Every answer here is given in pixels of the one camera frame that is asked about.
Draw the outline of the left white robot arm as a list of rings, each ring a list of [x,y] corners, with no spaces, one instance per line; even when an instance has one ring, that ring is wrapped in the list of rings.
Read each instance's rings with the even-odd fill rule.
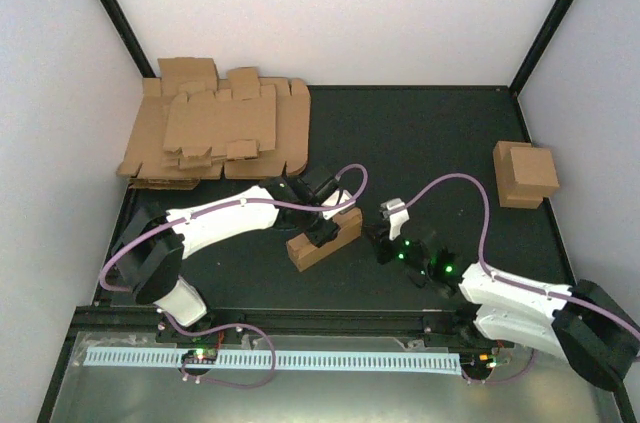
[[[296,229],[316,247],[335,240],[333,216],[352,195],[323,168],[306,176],[267,178],[241,193],[190,208],[140,208],[116,241],[115,262],[138,305],[169,312],[193,342],[207,340],[215,319],[196,288],[181,276],[183,261],[221,241],[258,230]]]

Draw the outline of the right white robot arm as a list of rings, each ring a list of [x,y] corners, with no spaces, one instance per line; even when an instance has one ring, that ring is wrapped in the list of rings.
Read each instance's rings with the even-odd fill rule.
[[[442,244],[370,225],[365,235],[379,264],[400,263],[410,281],[452,299],[457,339],[527,346],[565,361],[584,380],[615,392],[639,356],[639,326],[597,283],[550,284],[485,270]]]

